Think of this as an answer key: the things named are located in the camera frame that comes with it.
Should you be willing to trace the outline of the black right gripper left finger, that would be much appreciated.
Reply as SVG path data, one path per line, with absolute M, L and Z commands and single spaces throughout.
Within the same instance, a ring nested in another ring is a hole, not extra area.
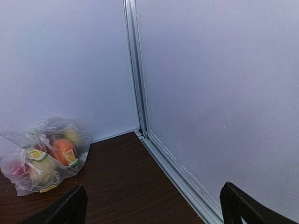
M 82 185 L 77 185 L 49 207 L 21 221 L 22 224 L 84 224 L 88 196 Z

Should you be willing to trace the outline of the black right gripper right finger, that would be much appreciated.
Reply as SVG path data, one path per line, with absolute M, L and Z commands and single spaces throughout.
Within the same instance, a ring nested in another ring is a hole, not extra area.
M 273 210 L 263 206 L 231 182 L 220 193 L 221 210 L 226 224 L 294 224 Z

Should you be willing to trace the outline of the clear printed plastic bag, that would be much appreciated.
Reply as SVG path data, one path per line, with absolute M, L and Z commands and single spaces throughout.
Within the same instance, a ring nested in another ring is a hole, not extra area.
M 75 130 L 80 136 L 80 143 L 78 145 L 72 143 L 76 149 L 78 159 L 78 164 L 74 167 L 64 166 L 60 161 L 54 158 L 53 154 L 54 141 L 66 139 L 64 133 L 67 130 Z M 56 188 L 63 180 L 77 175 L 85 165 L 91 145 L 91 139 L 88 135 L 80 130 L 72 121 L 61 117 L 40 119 L 28 130 L 22 132 L 13 132 L 2 128 L 0 135 L 17 146 L 15 150 L 2 157 L 0 170 L 14 185 L 18 196 L 47 192 Z M 58 183 L 53 183 L 49 186 L 39 186 L 35 185 L 30 177 L 15 181 L 7 174 L 8 164 L 11 161 L 22 161 L 30 167 L 29 162 L 31 160 L 41 161 L 47 156 L 55 160 L 56 171 L 60 174 L 60 182 Z

